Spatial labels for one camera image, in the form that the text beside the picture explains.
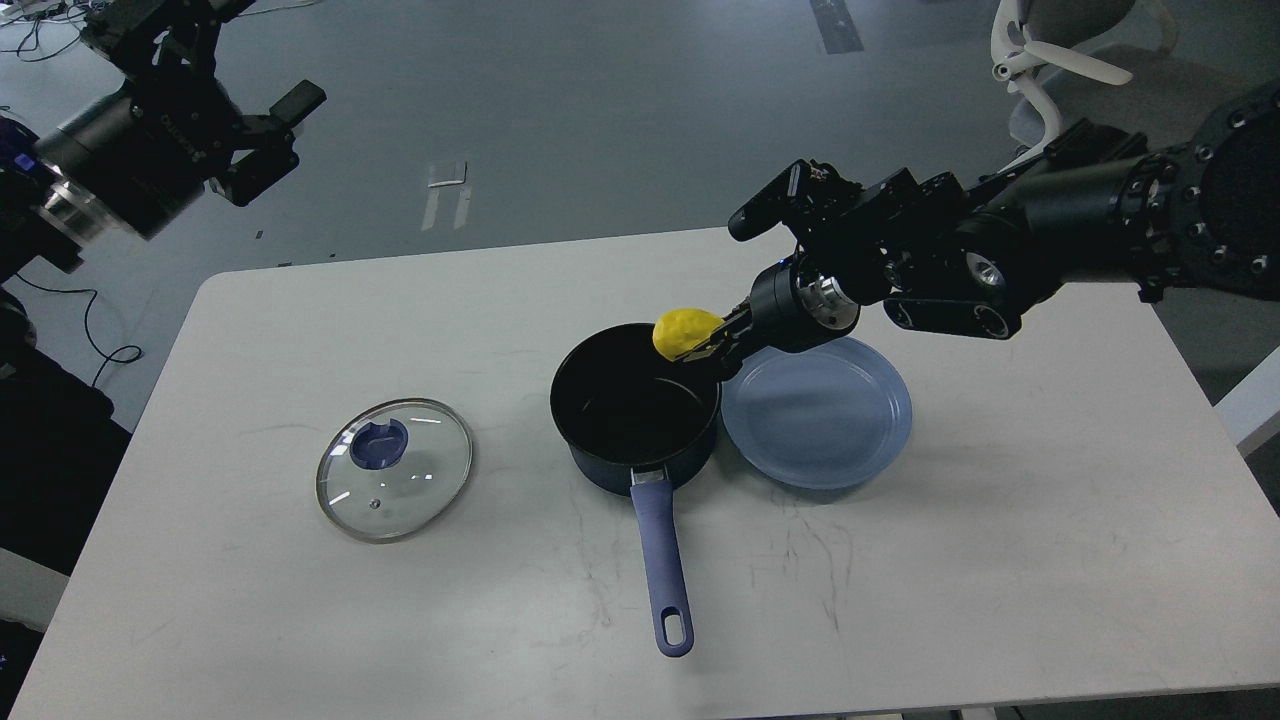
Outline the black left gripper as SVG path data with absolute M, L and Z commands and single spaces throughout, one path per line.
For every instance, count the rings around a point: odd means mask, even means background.
M 73 241 L 111 225 L 151 240 L 206 184 L 244 208 L 300 165 L 300 127 L 326 92 L 302 79 L 243 115 L 214 79 L 223 26 L 252 5 L 111 1 L 86 17 L 82 44 L 125 79 L 37 141 L 51 173 L 42 220 Z

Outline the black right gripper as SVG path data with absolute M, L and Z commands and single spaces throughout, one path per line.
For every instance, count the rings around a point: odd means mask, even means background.
M 751 283 L 746 300 L 719 319 L 714 331 L 745 331 L 745 342 L 712 337 L 676 357 L 690 378 L 727 382 L 745 359 L 763 348 L 799 354 L 845 337 L 858 324 L 861 306 L 845 297 L 833 277 L 785 258 Z

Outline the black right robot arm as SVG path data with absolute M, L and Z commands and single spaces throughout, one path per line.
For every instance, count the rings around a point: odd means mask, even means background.
M 1009 340 L 1071 282 L 1130 281 L 1146 304 L 1169 288 L 1276 301 L 1277 138 L 1270 81 L 1183 143 L 1084 119 L 969 188 L 908 169 L 859 184 L 796 160 L 727 224 L 739 242 L 782 225 L 794 251 L 676 363 L 727 380 L 763 348 L 846 336 L 873 305 L 905 331 Z

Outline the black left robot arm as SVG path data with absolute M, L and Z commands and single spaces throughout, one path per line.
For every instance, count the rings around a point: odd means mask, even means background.
M 221 29 L 247 1 L 113 1 L 79 42 L 122 86 L 49 135 L 3 119 L 3 277 L 37 258 L 65 273 L 106 231 L 154 238 L 206 190 L 243 208 L 300 165 L 302 122 L 325 101 L 298 82 L 246 114 L 216 78 Z

